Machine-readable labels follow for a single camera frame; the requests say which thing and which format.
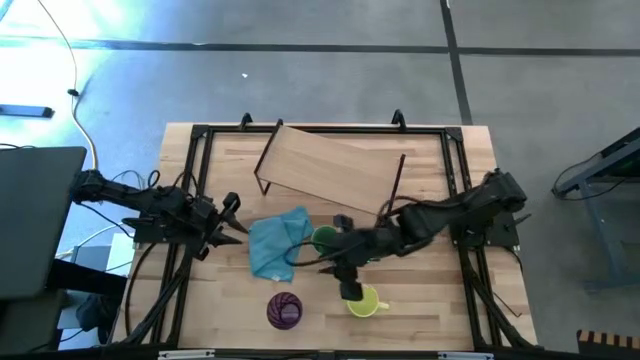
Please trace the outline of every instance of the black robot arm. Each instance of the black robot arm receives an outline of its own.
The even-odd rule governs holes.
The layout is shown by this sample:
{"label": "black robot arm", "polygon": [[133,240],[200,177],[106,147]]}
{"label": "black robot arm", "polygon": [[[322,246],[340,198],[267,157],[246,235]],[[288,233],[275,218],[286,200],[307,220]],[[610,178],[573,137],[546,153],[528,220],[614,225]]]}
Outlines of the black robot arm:
{"label": "black robot arm", "polygon": [[340,281],[343,299],[362,299],[358,267],[389,255],[402,257],[420,250],[447,226],[467,238],[483,234],[496,215],[521,210],[527,198],[510,174],[496,169],[481,185],[443,201],[398,199],[412,203],[381,215],[374,228],[354,229],[349,218],[336,217],[342,232],[326,244],[329,251],[322,259],[333,264],[321,272],[333,274]]}
{"label": "black robot arm", "polygon": [[224,208],[218,212],[213,199],[192,196],[175,185],[139,190],[108,180],[97,170],[87,170],[76,177],[71,198],[77,204],[107,201],[140,211],[139,218],[123,219],[136,230],[134,241],[184,244],[199,260],[207,256],[209,244],[216,247],[241,243],[222,233],[223,223],[247,232],[235,218],[240,207],[240,197],[236,193],[227,194]]}

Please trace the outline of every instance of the concrete floor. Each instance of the concrete floor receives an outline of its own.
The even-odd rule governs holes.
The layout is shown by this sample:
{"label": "concrete floor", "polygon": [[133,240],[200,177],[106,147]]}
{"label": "concrete floor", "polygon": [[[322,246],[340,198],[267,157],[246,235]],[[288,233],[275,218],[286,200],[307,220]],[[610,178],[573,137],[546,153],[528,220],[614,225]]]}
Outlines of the concrete floor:
{"label": "concrete floor", "polygon": [[[0,21],[0,35],[57,36],[34,3],[16,1]],[[447,44],[437,0],[45,4],[75,38]],[[450,4],[461,46],[640,47],[635,19],[640,3],[633,0]],[[78,118],[94,137],[105,174],[126,169],[149,173],[169,121],[239,121],[249,111],[259,120],[386,123],[393,110],[401,108],[413,124],[461,123],[446,54],[75,54],[83,91]],[[529,196],[526,212],[534,216],[520,227],[521,255],[540,344],[576,351],[575,332],[581,328],[639,336],[640,290],[584,292],[584,280],[606,277],[604,255],[582,204],[558,202],[549,193],[561,170],[640,124],[638,59],[469,55],[462,56],[461,63],[474,124],[490,127],[499,165],[515,175]],[[56,111],[51,120],[0,117],[0,142],[85,145],[69,118],[65,90],[71,69],[64,48],[0,47],[0,102],[46,105]],[[628,215],[638,213],[639,197],[633,185],[603,197],[603,215],[607,224],[615,224],[611,227],[617,236],[635,237],[637,221]],[[108,204],[100,210],[112,218],[132,215]],[[104,226],[102,219],[73,206],[61,249]]]}

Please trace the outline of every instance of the blue towel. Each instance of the blue towel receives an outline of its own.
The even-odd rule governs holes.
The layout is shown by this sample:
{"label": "blue towel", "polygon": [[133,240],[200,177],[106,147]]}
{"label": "blue towel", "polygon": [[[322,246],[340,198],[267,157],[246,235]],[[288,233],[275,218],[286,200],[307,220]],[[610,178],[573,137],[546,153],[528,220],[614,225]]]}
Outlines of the blue towel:
{"label": "blue towel", "polygon": [[[313,226],[307,209],[302,206],[275,216],[258,220],[249,228],[249,263],[254,276],[274,280],[293,280],[293,267],[284,261],[284,253],[291,245],[311,236]],[[298,258],[300,248],[289,252],[289,260]]]}

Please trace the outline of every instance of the yellow cup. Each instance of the yellow cup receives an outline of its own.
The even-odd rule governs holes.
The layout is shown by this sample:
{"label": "yellow cup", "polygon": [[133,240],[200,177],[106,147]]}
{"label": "yellow cup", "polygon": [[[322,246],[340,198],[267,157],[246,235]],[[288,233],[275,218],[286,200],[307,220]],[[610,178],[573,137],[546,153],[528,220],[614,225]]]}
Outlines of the yellow cup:
{"label": "yellow cup", "polygon": [[362,285],[362,300],[347,301],[347,307],[357,317],[369,317],[378,309],[388,309],[389,304],[380,301],[378,292],[372,286]]}

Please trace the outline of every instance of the wooden tabletop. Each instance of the wooden tabletop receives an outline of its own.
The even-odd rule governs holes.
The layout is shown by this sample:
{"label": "wooden tabletop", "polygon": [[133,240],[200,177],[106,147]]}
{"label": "wooden tabletop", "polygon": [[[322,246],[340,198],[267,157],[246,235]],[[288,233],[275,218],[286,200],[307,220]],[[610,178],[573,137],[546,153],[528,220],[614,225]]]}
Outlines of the wooden tabletop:
{"label": "wooden tabletop", "polygon": [[[160,153],[160,182],[170,185],[184,169],[191,133],[190,123],[170,123]],[[496,167],[487,127],[465,126],[464,142],[474,185]],[[273,185],[262,196],[253,170],[268,134],[217,134],[209,163],[206,194],[220,204],[224,195],[235,191],[242,206],[237,217],[245,227],[258,219],[275,216],[305,206],[314,226],[331,224],[332,217],[344,213],[356,226],[371,226],[374,216],[320,198]],[[448,197],[440,140],[433,135],[323,135],[380,154],[407,155],[398,194],[422,199]],[[453,151],[458,187],[458,161]],[[200,168],[198,155],[194,169]],[[189,282],[180,347],[250,349],[340,349],[340,350],[471,350],[469,319],[465,305],[460,262],[448,232],[439,234],[431,245],[404,258],[387,257],[360,269],[360,280],[376,288],[390,309],[370,318],[351,315],[340,299],[338,281],[318,274],[316,267],[296,269],[293,283],[277,283],[254,278],[249,270],[246,235],[229,232],[245,241],[212,249],[202,262],[194,261]],[[132,324],[137,324],[158,296],[167,246],[157,246],[141,266],[132,292]],[[513,325],[529,341],[535,333],[527,295],[518,263],[513,255],[487,248],[487,261],[494,292],[516,313],[516,318],[498,304]],[[317,256],[305,247],[299,260]],[[266,318],[269,299],[289,291],[301,300],[304,315],[291,330],[271,327]],[[485,339],[489,331],[484,307],[478,301]],[[172,311],[165,318],[165,336]],[[124,337],[123,316],[119,317],[114,340]]]}

